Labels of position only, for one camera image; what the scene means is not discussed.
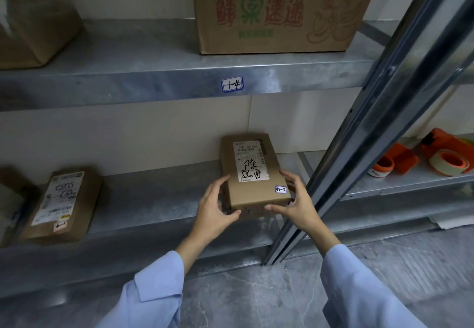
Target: gray marble floor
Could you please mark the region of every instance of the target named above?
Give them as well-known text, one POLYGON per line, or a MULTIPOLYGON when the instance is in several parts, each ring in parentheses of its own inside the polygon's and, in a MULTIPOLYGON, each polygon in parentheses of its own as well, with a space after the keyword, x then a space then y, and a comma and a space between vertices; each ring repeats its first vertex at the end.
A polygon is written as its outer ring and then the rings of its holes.
MULTIPOLYGON (((430 328, 474 326, 474 227, 351 248, 430 328)), ((318 254, 185 282, 180 327, 327 327, 318 254)), ((98 297, 3 317, 2 327, 92 327, 117 301, 98 297)))

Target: light blue sleeve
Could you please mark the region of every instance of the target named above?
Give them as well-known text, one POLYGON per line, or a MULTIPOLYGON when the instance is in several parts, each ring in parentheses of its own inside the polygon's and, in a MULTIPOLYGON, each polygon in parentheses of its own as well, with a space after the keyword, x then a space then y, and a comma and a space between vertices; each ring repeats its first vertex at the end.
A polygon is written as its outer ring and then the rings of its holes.
POLYGON ((168 252, 124 285, 118 303, 97 328, 177 327, 183 282, 181 256, 168 252))
POLYGON ((426 328, 345 245, 326 254, 321 280, 331 328, 426 328))

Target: wall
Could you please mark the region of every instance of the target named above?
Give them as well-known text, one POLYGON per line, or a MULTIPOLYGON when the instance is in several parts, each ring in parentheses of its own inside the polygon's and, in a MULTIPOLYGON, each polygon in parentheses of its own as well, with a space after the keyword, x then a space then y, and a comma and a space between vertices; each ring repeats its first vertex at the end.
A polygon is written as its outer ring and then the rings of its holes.
MULTIPOLYGON (((74 0, 83 18, 149 19, 193 16, 193 0, 74 0)), ((366 19, 401 19, 411 0, 372 0, 366 19)), ((118 174, 218 157, 219 138, 268 132, 278 152, 323 150, 359 88, 205 98, 113 106, 0 113, 0 165, 13 164, 37 183, 68 164, 95 163, 118 174)), ((430 120, 451 131, 474 132, 469 88, 442 97, 407 132, 430 120), (459 109, 457 103, 464 104, 459 109), (460 127, 452 111, 463 120, 460 127)))

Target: small cardboard box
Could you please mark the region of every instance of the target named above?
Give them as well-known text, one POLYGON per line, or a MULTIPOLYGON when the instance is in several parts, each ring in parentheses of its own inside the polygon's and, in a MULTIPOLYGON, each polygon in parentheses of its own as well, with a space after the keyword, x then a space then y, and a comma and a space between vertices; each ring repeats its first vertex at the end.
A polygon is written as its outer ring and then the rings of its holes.
POLYGON ((240 219, 264 217, 272 214, 265 205, 289 203, 291 195, 268 134, 222 138, 220 163, 222 175, 230 174, 224 189, 229 213, 242 210, 240 219))
POLYGON ((202 54, 345 51, 370 0, 194 0, 202 54))
POLYGON ((71 0, 0 0, 0 69, 43 66, 81 28, 71 0))
POLYGON ((102 177, 91 168, 54 172, 20 239, 40 245, 83 239, 101 185, 102 177))

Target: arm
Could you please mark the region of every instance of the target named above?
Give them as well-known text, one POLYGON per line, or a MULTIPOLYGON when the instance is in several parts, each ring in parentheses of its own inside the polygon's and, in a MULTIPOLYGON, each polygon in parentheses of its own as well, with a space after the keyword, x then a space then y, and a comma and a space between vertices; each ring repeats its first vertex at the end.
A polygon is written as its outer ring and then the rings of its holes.
POLYGON ((240 211, 224 215, 217 204, 220 186, 228 178, 210 184, 199 202, 191 233, 175 251, 157 259, 125 284, 118 303, 97 324, 98 328, 178 326, 184 276, 203 249, 240 216, 240 211))
POLYGON ((331 327, 425 327, 322 222, 301 179, 281 171, 296 191, 289 207, 267 210, 287 216, 313 240, 324 258, 321 280, 328 295, 323 313, 331 327))

